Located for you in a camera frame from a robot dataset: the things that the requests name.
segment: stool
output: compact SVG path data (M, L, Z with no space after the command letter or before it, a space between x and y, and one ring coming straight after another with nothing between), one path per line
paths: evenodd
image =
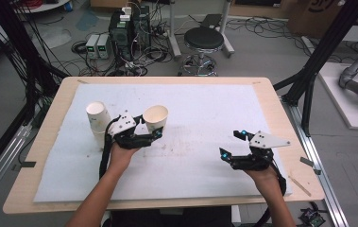
M216 61L205 54L216 52L223 47L223 35L212 28L195 27L184 34L184 43L188 48L199 52L199 54L184 59L178 76L182 75L182 71L195 76L206 77L211 74L217 76L215 72Z

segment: wooden table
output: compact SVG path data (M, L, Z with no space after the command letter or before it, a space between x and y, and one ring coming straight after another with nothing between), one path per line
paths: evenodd
M4 205L7 214L24 214L40 212L74 211L79 202L33 202L38 185L43 174L43 167L51 150L80 83L110 83L110 84L245 84L252 85L260 101L266 123L270 132L292 141L289 147L278 148L285 170L289 175L288 181L293 188L293 194L286 196L286 201L318 201L323 200L323 189L310 166L299 161L306 157L298 141L297 135L286 115L281 103L266 78L67 78L60 89L43 121L37 138L26 157L27 162L36 162L35 167L22 168L11 188ZM163 208L188 207L208 205L233 205L264 202L260 198L224 197L173 200L146 201L114 201L109 209L133 208Z

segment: white paper cup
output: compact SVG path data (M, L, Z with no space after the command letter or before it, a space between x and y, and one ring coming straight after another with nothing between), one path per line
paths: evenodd
M160 127L163 127L164 129L168 114L169 112L167 111L167 108L161 105L152 106L146 109L143 113L143 118L149 133Z
M111 116L103 102L96 101L90 103L87 108L88 119L90 120L91 130L96 132L105 131L111 122Z
M103 149L105 147L105 132L93 131L93 135L98 146Z

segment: metal rail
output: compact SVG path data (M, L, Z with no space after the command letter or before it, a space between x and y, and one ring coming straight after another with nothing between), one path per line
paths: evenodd
M284 109L289 113L288 117L294 124L294 128L298 134L299 141L304 146L305 153L307 154L309 160L314 162L315 169L321 171L320 175L317 175L317 178L319 179L320 184L322 185L323 190L325 192L324 202L328 208L332 223L336 227L349 226L343 213L343 210L341 209L340 203L335 196L329 178L326 175L326 171L323 168L322 162L320 161L314 142L312 141L312 138L309 137L301 127L302 114L299 112L298 107L290 106L287 103L282 103L282 105Z
M16 155L19 153L30 132L31 124L28 124L28 126L21 126L9 142L8 147L5 149L2 156L0 157L0 181L2 180L3 176L5 175L6 171L8 170L10 164L13 162Z

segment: white paper sheet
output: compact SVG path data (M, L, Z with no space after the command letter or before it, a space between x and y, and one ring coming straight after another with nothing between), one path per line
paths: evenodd
M247 143L233 137L235 130L269 132L252 86L81 84L34 201L83 201L96 185L101 151L85 112L93 101L104 102L111 118L124 110L137 116L157 104L169 110L163 137L133 156L114 200L259 195L254 182L221 161L219 153L219 148L249 153ZM145 124L136 132L147 133ZM277 152L275 160L286 178Z

